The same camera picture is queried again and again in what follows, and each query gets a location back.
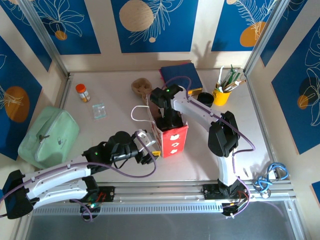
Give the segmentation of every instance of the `small plastic bottle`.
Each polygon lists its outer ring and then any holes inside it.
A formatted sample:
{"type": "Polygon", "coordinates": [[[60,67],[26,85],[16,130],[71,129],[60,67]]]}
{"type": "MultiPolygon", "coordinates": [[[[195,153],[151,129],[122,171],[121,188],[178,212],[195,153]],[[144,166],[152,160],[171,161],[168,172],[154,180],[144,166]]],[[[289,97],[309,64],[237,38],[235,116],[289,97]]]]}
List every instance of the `small plastic bottle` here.
{"type": "Polygon", "coordinates": [[[89,95],[87,88],[84,84],[78,84],[77,86],[75,86],[75,90],[78,92],[81,100],[84,103],[89,102],[90,95],[89,95]]]}

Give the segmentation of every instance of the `yellow cup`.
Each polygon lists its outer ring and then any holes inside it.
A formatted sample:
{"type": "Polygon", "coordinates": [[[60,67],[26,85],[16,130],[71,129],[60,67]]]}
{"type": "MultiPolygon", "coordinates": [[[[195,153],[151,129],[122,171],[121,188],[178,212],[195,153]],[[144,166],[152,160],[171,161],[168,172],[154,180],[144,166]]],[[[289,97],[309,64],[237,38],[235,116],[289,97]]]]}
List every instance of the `yellow cup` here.
{"type": "Polygon", "coordinates": [[[223,106],[227,103],[228,98],[231,94],[230,92],[220,92],[217,89],[214,89],[212,95],[214,97],[213,103],[217,106],[223,106]]]}

